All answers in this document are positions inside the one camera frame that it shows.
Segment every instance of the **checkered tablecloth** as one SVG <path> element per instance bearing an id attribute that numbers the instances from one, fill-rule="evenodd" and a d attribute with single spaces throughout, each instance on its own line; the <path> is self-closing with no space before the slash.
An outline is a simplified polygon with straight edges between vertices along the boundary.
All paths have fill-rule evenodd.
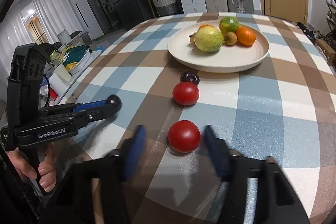
<path id="1" fill-rule="evenodd" d="M 190 68 L 178 63 L 167 43 L 178 30 L 223 16 L 262 32 L 269 55 L 241 73 L 198 73 L 199 100 L 179 108 L 172 90 Z M 114 121 L 82 129 L 55 143 L 57 160 L 95 159 L 118 147 L 138 124 L 147 129 L 139 169 L 124 187 L 132 223 L 213 223 L 225 185 L 214 174 L 203 145 L 175 155 L 167 132 L 178 120 L 219 138 L 247 157 L 273 156 L 298 193 L 311 223 L 320 223 L 336 201 L 336 79 L 314 45 L 294 25 L 267 16 L 204 13 L 143 22 L 106 49 L 80 76 L 61 103 L 104 100 L 117 94 L 123 107 Z M 257 183 L 249 184 L 246 223 L 253 222 Z"/>

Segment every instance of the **orange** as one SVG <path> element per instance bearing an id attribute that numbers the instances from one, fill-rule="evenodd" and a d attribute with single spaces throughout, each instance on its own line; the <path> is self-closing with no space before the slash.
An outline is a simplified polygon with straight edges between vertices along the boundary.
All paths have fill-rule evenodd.
<path id="1" fill-rule="evenodd" d="M 245 27 L 238 28 L 236 35 L 238 41 L 245 46 L 251 46 L 256 40 L 254 32 Z"/>
<path id="2" fill-rule="evenodd" d="M 202 29 L 202 28 L 204 28 L 204 27 L 206 27 L 206 26 L 211 26 L 211 27 L 213 27 L 212 25 L 203 24 L 203 25 L 201 25 L 198 29 Z"/>

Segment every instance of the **curtain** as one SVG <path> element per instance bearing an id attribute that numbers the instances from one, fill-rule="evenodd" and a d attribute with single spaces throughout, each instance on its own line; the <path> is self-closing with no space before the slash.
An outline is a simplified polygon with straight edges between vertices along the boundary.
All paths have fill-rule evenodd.
<path id="1" fill-rule="evenodd" d="M 59 42 L 57 35 L 64 29 L 69 34 L 84 30 L 69 0 L 33 0 L 33 3 L 49 43 Z"/>
<path id="2" fill-rule="evenodd" d="M 0 24 L 0 99 L 7 101 L 7 78 L 17 46 L 34 42 L 22 21 L 20 5 L 13 6 Z"/>

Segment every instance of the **laundry basket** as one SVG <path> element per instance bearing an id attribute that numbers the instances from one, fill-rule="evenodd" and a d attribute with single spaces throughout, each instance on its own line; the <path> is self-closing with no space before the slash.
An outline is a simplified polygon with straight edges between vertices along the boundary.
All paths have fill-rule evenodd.
<path id="1" fill-rule="evenodd" d="M 179 13 L 176 0 L 153 0 L 153 3 L 160 17 Z"/>

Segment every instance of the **red tomato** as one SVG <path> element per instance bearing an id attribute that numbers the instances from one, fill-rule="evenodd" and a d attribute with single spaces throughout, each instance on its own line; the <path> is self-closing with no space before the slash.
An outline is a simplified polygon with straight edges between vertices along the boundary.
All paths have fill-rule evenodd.
<path id="1" fill-rule="evenodd" d="M 170 145 L 177 151 L 189 153 L 200 144 L 201 134 L 197 126 L 187 120 L 174 123 L 168 131 Z"/>
<path id="2" fill-rule="evenodd" d="M 197 102 L 200 92 L 197 86 L 190 82 L 181 82 L 173 89 L 175 102 L 183 106 L 190 106 Z"/>

